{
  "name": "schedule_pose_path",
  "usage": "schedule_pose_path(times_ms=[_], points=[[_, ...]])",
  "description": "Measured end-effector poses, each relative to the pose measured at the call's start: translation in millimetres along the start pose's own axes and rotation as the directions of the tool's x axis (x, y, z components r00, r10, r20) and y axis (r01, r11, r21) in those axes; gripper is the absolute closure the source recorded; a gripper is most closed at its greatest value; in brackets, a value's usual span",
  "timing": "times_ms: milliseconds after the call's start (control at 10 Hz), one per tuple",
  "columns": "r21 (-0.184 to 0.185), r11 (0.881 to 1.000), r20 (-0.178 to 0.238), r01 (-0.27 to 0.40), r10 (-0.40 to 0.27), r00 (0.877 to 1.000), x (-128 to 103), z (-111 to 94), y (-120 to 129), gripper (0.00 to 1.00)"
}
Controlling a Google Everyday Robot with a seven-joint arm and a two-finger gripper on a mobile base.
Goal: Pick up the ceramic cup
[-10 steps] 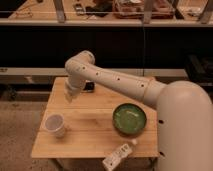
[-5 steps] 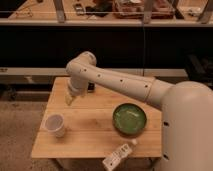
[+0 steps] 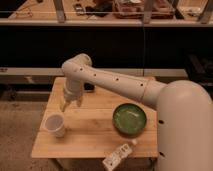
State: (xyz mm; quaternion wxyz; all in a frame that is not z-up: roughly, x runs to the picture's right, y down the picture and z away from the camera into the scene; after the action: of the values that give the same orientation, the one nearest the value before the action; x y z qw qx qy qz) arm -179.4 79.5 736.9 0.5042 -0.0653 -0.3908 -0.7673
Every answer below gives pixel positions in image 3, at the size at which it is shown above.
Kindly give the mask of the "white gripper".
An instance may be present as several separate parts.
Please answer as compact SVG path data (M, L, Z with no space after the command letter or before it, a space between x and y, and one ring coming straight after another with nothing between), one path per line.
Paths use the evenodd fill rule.
M83 83L67 79L63 87L63 94L66 101L60 101L60 110L62 112L65 112L71 101L76 100L77 107L81 107L83 101Z

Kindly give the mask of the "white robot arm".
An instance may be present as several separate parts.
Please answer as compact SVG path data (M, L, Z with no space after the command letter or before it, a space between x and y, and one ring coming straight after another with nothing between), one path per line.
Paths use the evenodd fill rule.
M90 83L142 103L157 112L158 171L213 171L213 100L199 84L168 84L92 66L78 54L62 64L64 102L81 99Z

